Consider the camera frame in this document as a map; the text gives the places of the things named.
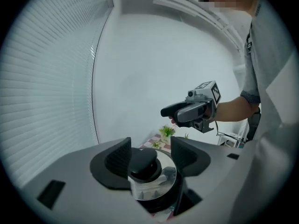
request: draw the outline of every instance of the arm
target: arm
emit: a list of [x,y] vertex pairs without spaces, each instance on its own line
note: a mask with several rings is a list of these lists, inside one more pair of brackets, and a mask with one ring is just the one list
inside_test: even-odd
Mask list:
[[259,104],[249,103],[240,96],[230,102],[220,103],[213,121],[235,122],[251,117],[257,110]]

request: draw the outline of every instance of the cable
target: cable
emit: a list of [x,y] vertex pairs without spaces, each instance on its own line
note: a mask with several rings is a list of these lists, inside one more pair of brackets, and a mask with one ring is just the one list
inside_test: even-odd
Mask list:
[[244,141],[243,139],[241,139],[241,138],[236,138],[236,137],[231,136],[231,135],[228,135],[228,134],[226,134],[226,133],[219,132],[219,128],[218,128],[217,121],[215,121],[215,124],[216,124],[216,129],[217,129],[217,134],[216,134],[216,136],[227,136],[227,137],[230,137],[230,138],[232,138],[232,139],[234,139],[234,140],[237,140],[237,141],[242,142],[243,144],[245,144],[245,141]]

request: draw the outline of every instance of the green leaves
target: green leaves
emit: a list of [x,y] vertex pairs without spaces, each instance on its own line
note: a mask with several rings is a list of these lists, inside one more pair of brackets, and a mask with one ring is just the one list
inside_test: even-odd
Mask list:
[[172,136],[175,134],[175,130],[174,128],[171,128],[167,125],[164,125],[162,129],[159,129],[159,131],[161,132],[162,135],[165,135],[166,137],[168,136]]

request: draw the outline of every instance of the black knob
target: black knob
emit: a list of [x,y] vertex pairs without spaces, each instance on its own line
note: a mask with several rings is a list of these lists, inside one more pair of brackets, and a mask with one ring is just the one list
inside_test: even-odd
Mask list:
[[149,171],[157,158],[157,152],[152,148],[145,148],[134,155],[130,161],[129,169],[134,174]]
[[132,156],[129,164],[129,176],[137,182],[151,182],[162,172],[161,163],[157,159],[157,152],[152,148],[145,148]]

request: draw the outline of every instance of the black slot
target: black slot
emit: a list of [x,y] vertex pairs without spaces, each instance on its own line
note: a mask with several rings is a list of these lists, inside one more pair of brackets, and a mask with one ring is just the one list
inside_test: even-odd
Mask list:
[[131,153],[131,138],[128,137],[95,155],[90,161],[90,172],[101,185],[108,189],[130,190],[128,167]]
[[52,209],[55,201],[65,186],[65,182],[52,180],[37,198],[47,208]]
[[202,201],[202,198],[198,196],[193,190],[187,189],[179,197],[177,206],[173,211],[173,216],[178,216],[179,214],[189,210],[196,204]]
[[200,175],[211,163],[211,157],[180,137],[171,137],[171,157],[183,177]]
[[239,158],[239,155],[237,154],[229,154],[227,157],[231,158],[231,159],[238,159]]

